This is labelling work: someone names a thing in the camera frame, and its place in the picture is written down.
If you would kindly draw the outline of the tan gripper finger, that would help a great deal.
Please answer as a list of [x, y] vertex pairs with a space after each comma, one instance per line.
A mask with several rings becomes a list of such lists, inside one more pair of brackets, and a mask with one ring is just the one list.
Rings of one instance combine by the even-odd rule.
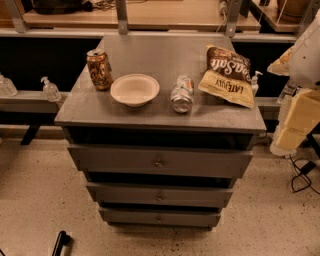
[[293, 97], [285, 127], [310, 133], [320, 122], [320, 92], [316, 90], [301, 90]]
[[285, 127], [276, 140], [276, 145], [283, 150], [294, 150], [304, 140], [305, 134], [301, 131]]

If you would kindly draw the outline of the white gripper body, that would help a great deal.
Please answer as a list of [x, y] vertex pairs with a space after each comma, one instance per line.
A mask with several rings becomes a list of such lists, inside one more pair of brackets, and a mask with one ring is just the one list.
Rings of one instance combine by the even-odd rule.
[[[316, 91], [319, 91], [320, 92], [320, 88], [319, 88], [319, 85], [314, 85], [313, 87], [309, 87], [309, 88], [301, 88], [298, 93], [301, 91], [301, 90], [307, 90], [307, 89], [310, 89], [310, 90], [316, 90]], [[279, 137], [280, 135], [280, 132], [283, 128], [285, 128], [285, 120], [288, 116], [288, 113], [289, 113], [289, 109], [290, 109], [290, 106], [291, 106], [291, 103], [292, 103], [292, 100], [293, 100], [293, 97], [294, 96], [285, 96], [282, 103], [281, 103], [281, 106], [280, 106], [280, 111], [279, 111], [279, 116], [278, 116], [278, 125], [276, 127], [276, 130], [274, 132], [274, 135], [273, 135], [273, 140], [271, 142], [271, 145], [270, 145], [270, 151], [272, 154], [276, 155], [276, 156], [288, 156], [292, 153], [295, 153], [296, 152], [296, 149], [300, 146], [298, 146], [296, 149], [294, 150], [283, 150], [281, 148], [279, 148], [277, 145], [276, 145], [276, 140], [277, 138]]]

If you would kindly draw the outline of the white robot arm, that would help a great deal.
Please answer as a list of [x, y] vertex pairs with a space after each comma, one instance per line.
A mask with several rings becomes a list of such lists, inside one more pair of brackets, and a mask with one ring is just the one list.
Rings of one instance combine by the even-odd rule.
[[279, 123], [270, 151], [277, 156], [296, 152], [302, 141], [320, 123], [320, 10], [295, 44], [286, 50], [267, 71], [288, 76], [300, 86], [294, 96], [281, 101]]

